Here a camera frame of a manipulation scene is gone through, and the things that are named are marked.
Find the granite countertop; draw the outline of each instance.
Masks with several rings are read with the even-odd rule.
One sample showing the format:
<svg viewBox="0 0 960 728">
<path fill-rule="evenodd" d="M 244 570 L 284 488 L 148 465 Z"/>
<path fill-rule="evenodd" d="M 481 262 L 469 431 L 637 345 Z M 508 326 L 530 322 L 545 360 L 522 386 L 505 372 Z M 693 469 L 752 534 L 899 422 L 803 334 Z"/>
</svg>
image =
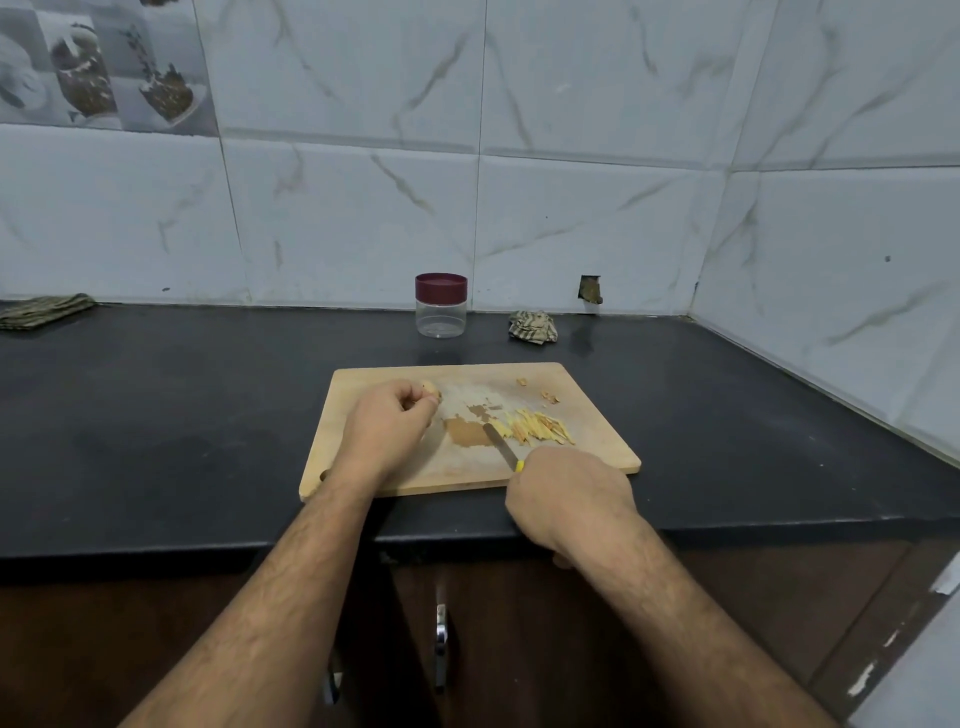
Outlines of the granite countertop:
<svg viewBox="0 0 960 728">
<path fill-rule="evenodd" d="M 563 363 L 643 460 L 640 512 L 680 545 L 960 532 L 960 471 L 716 334 L 677 318 L 557 328 L 541 348 L 499 314 L 435 341 L 410 312 L 117 305 L 5 332 L 0 569 L 249 563 L 297 513 L 346 367 Z M 531 547 L 503 498 L 381 499 L 367 538 L 384 561 L 516 555 Z"/>
</svg>

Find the plastic jar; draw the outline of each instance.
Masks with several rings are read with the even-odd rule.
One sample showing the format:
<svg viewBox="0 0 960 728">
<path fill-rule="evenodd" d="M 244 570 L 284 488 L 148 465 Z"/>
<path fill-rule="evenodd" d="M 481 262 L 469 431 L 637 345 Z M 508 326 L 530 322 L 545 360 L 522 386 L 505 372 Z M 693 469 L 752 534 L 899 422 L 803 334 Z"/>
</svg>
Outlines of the plastic jar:
<svg viewBox="0 0 960 728">
<path fill-rule="evenodd" d="M 466 327 L 467 279 L 455 273 L 417 276 L 417 331 L 432 339 L 449 339 Z"/>
</svg>

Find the cabinet handle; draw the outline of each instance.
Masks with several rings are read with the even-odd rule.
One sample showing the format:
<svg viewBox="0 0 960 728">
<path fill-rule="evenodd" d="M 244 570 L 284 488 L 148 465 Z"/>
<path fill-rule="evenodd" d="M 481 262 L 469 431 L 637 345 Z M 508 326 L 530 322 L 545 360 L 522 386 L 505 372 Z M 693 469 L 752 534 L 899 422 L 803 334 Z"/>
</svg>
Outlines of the cabinet handle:
<svg viewBox="0 0 960 728">
<path fill-rule="evenodd" d="M 447 629 L 446 629 L 446 605 L 437 605 L 437 640 L 433 643 L 433 656 L 435 663 L 434 672 L 434 690 L 443 692 L 446 688 L 446 650 L 447 650 Z"/>
<path fill-rule="evenodd" d="M 340 700 L 340 683 L 343 679 L 343 672 L 334 672 L 330 667 L 326 669 L 326 679 L 324 680 L 324 703 L 326 705 L 336 705 Z"/>
</svg>

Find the wooden cutting board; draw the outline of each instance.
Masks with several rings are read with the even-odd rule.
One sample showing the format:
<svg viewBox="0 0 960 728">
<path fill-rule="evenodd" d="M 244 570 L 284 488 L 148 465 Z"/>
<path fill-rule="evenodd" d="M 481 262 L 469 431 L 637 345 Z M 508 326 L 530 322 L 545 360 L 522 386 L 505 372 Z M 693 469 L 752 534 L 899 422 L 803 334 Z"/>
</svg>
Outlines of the wooden cutting board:
<svg viewBox="0 0 960 728">
<path fill-rule="evenodd" d="M 383 484 L 378 496 L 411 496 L 468 488 L 502 486 L 511 475 L 503 457 L 483 435 L 486 418 L 525 407 L 545 412 L 564 423 L 576 447 L 592 452 L 624 473 L 636 473 L 640 460 L 616 434 L 577 382 L 556 362 L 473 364 L 440 367 L 383 367 L 340 369 L 333 373 L 324 411 L 307 457 L 300 497 L 307 498 L 320 485 L 333 463 L 343 437 L 344 423 L 357 398 L 368 388 L 390 379 L 429 380 L 443 393 L 443 401 L 413 456 Z M 526 386 L 517 381 L 526 380 Z M 548 402 L 541 392 L 559 400 Z M 468 426 L 467 433 L 463 423 Z M 477 445 L 458 445 L 479 441 Z M 514 439 L 507 444 L 517 457 L 532 449 Z M 545 443 L 550 447 L 570 447 Z"/>
</svg>

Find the cloth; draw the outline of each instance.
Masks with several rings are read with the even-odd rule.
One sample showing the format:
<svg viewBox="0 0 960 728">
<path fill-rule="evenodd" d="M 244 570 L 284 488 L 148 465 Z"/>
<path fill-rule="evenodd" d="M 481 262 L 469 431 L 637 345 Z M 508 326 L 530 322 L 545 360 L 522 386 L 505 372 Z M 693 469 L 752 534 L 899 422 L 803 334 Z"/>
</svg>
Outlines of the cloth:
<svg viewBox="0 0 960 728">
<path fill-rule="evenodd" d="M 557 327 L 543 311 L 518 311 L 510 316 L 510 335 L 543 346 L 557 340 Z"/>
<path fill-rule="evenodd" d="M 86 293 L 75 296 L 40 296 L 14 303 L 0 311 L 0 329 L 27 331 L 64 316 L 83 311 L 97 302 Z"/>
</svg>

